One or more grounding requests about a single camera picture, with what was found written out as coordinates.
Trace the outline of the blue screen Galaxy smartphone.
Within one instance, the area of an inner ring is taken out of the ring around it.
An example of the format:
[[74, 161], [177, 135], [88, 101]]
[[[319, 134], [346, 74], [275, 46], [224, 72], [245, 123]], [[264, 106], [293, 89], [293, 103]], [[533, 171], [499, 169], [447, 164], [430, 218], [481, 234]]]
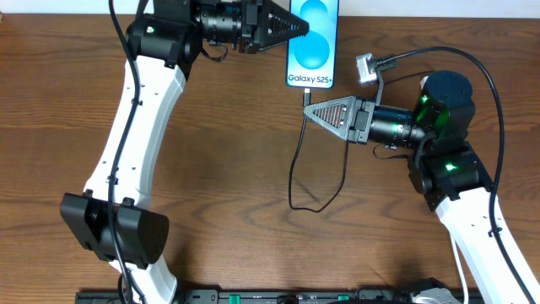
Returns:
[[289, 87], [331, 89], [334, 85], [339, 0], [291, 0], [289, 11], [309, 24], [289, 41], [285, 82]]

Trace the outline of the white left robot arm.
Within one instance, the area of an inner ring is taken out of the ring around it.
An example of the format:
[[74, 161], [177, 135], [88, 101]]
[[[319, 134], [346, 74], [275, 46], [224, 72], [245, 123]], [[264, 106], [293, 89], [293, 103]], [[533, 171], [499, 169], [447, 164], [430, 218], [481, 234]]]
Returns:
[[126, 54], [121, 100], [97, 166], [60, 214], [82, 248], [120, 272], [118, 300], [171, 303], [177, 278], [163, 251], [170, 222], [153, 212], [154, 169], [167, 123], [205, 44], [255, 54], [306, 35], [303, 19], [272, 1], [154, 0], [118, 30]]

